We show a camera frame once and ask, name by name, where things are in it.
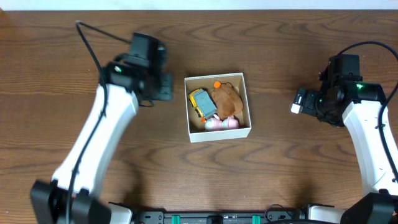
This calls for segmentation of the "yellow grey toy truck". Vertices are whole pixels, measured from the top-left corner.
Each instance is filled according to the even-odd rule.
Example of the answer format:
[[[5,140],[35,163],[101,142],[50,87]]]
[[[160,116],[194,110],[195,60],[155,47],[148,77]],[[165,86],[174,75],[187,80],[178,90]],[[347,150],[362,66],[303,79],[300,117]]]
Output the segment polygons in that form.
[[[216,113],[216,106],[208,92],[202,88],[192,91],[188,101],[194,107],[199,118],[208,119]]]

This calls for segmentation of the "pink white plush toy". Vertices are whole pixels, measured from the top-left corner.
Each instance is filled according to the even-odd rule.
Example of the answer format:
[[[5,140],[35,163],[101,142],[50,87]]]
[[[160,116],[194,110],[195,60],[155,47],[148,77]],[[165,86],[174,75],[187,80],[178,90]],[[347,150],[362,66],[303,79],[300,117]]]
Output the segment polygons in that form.
[[[214,114],[208,119],[202,118],[201,122],[204,123],[206,131],[222,131],[239,128],[239,121],[234,116],[229,116],[222,120],[217,114]]]

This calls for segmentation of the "brown plush bear toy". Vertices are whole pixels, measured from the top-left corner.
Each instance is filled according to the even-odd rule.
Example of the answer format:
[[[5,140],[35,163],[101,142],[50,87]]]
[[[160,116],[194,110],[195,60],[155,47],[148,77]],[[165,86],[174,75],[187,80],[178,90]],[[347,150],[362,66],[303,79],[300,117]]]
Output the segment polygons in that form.
[[[214,90],[211,97],[217,108],[217,115],[224,120],[230,116],[235,116],[243,110],[243,101],[234,90],[232,84],[215,81]]]

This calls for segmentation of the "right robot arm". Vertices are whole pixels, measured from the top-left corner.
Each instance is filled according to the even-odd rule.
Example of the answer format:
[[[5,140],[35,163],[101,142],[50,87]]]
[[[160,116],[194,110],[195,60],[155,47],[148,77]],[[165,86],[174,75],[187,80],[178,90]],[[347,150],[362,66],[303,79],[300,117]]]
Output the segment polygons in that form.
[[[363,186],[362,199],[347,210],[311,205],[310,223],[392,223],[397,213],[397,146],[376,83],[324,83],[319,91],[297,90],[293,113],[305,113],[332,126],[346,127],[352,138]]]

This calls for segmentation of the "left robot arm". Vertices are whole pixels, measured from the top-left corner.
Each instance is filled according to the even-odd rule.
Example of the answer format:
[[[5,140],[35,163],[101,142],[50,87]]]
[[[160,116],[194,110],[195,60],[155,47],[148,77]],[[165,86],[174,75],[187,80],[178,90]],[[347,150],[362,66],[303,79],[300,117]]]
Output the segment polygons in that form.
[[[132,223],[132,209],[99,198],[109,163],[142,101],[171,100],[173,76],[162,66],[110,62],[90,114],[49,183],[36,181],[30,201],[38,223]]]

